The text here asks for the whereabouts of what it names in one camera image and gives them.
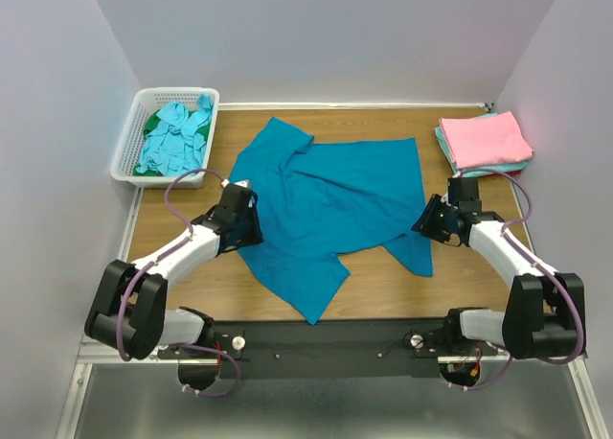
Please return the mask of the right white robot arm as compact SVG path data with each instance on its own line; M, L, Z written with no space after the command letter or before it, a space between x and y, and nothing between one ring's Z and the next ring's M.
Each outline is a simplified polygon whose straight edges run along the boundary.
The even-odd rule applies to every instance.
M510 289L501 312L456 308L440 330L426 337L454 355L475 341L507 351L515 359L568 363L585 349L584 285L575 273L563 273L536 257L497 213L482 207L475 177L454 176L445 195L430 197L412 227L424 237L459 243L480 254Z

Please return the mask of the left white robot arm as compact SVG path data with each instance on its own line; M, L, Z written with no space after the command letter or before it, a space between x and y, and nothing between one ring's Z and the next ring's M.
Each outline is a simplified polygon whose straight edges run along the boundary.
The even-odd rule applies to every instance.
M178 238L131 263L107 265L85 335L116 349L125 361L147 358L160 345L205 356L214 345L214 320L191 308L169 311L168 294L200 265L263 242L257 202L249 181L224 181L219 203L189 220Z

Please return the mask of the teal blue t-shirt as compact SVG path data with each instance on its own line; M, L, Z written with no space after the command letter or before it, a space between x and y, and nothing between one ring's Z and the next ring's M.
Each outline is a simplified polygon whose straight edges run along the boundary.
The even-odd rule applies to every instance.
M317 143L271 118L230 179L259 198L263 241L240 256L311 325L350 275L342 254L381 245L413 274L433 274L430 241L412 229L426 205L413 138Z

